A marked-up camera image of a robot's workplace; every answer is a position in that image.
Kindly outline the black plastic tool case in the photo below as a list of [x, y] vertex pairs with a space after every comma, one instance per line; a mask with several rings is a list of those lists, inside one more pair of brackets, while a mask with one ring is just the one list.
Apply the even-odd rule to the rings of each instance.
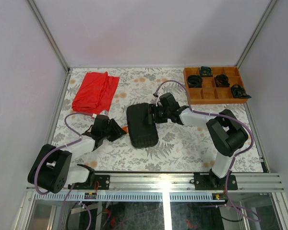
[[153, 147], [159, 141], [155, 123], [149, 125], [147, 122], [148, 105], [148, 103], [133, 104], [126, 110], [131, 144], [137, 149]]

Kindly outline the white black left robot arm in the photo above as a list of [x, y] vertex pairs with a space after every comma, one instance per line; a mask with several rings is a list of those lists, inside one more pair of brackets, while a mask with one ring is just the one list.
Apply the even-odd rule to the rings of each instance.
[[126, 135], [114, 119], [97, 115], [94, 123], [77, 140], [56, 147], [45, 144], [31, 167], [27, 181], [41, 195], [58, 193], [64, 187], [90, 189], [97, 187], [95, 170], [84, 164], [71, 166], [71, 162], [85, 153], [98, 149], [106, 139], [113, 142]]

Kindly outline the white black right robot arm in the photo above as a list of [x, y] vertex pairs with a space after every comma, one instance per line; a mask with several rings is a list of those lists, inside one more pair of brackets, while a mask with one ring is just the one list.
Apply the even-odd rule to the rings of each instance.
[[231, 168], [235, 153], [244, 146], [248, 134], [243, 123], [230, 110], [210, 114], [193, 110], [190, 106], [180, 106], [171, 93], [163, 94], [155, 104], [148, 105], [148, 124], [172, 123], [194, 127], [207, 127], [214, 147], [216, 161], [211, 169], [209, 183], [220, 189], [227, 182], [226, 175]]

